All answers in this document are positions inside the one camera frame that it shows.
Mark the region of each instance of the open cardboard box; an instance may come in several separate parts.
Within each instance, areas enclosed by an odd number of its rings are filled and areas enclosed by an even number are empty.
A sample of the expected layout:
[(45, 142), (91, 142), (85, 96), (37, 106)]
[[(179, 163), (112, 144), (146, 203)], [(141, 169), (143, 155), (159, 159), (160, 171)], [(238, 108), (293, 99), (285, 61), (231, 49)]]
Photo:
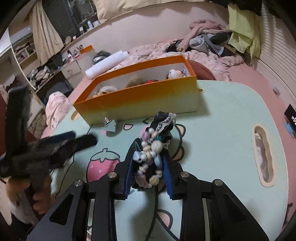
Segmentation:
[[(186, 70), (186, 77), (166, 79), (169, 70)], [(125, 88), (132, 75), (144, 80), (159, 80)], [(102, 86), (113, 85), (118, 91), (92, 98)], [(157, 112), (194, 112), (198, 106), (196, 75), (183, 56), (145, 61), (96, 77), (74, 103), (89, 124), (109, 120), (129, 120), (155, 116)]]

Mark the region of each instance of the beige curtain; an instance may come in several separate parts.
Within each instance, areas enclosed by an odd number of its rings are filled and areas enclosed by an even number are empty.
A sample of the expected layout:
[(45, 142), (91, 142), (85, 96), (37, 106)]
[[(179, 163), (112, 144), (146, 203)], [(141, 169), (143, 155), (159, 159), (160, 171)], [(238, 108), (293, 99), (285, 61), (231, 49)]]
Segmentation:
[(64, 44), (61, 37), (49, 21), (42, 7), (42, 0), (37, 0), (31, 9), (30, 22), (37, 57), (43, 65), (53, 55), (57, 54), (63, 48)]
[(205, 0), (93, 0), (101, 23), (122, 13), (168, 2), (205, 2)]

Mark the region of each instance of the hand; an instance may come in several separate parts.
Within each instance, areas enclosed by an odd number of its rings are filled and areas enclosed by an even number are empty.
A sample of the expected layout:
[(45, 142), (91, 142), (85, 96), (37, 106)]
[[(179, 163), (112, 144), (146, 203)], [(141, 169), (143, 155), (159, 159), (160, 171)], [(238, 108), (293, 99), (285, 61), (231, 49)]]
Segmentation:
[[(50, 176), (46, 176), (41, 192), (35, 193), (33, 200), (36, 203), (33, 205), (34, 210), (39, 214), (45, 214), (51, 207), (50, 205)], [(11, 178), (6, 183), (7, 195), (11, 202), (19, 201), (18, 192), (25, 191), (30, 186), (29, 179)]]

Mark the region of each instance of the tabletop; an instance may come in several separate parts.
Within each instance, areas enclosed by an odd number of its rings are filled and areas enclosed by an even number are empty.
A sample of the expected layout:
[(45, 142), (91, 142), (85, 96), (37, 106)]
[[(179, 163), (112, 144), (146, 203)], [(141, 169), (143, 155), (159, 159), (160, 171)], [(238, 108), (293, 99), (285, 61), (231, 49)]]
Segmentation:
[[(274, 241), (285, 218), (288, 182), (285, 154), (272, 116), (263, 99), (245, 85), (198, 81), (198, 86), (204, 90), (199, 97), (198, 111), (178, 114), (171, 131), (173, 139), (169, 152), (172, 159), (200, 180), (223, 180), (261, 225), (269, 240)], [(75, 153), (63, 169), (51, 173), (56, 198), (77, 179), (92, 181), (114, 170), (115, 165), (125, 159), (133, 140), (153, 120), (147, 117), (120, 121), (116, 133), (109, 133), (102, 125), (89, 126), (82, 117), (72, 121), (74, 110), (54, 134), (74, 130), (77, 135), (93, 133), (99, 141), (95, 147)], [(269, 136), (274, 166), (271, 187), (260, 183), (252, 142), (254, 124), (264, 126)], [(118, 240), (179, 240), (182, 201), (170, 200), (161, 187), (159, 184), (159, 190), (132, 189), (127, 200), (116, 201)]]

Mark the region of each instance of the green cloth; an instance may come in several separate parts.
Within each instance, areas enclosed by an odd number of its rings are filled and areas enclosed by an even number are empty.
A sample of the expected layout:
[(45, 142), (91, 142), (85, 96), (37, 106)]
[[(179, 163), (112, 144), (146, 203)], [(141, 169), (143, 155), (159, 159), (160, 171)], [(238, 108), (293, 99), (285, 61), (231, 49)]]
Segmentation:
[(236, 4), (228, 4), (229, 26), (233, 32), (229, 44), (239, 52), (246, 50), (259, 58), (261, 52), (259, 16), (248, 10), (240, 10)]

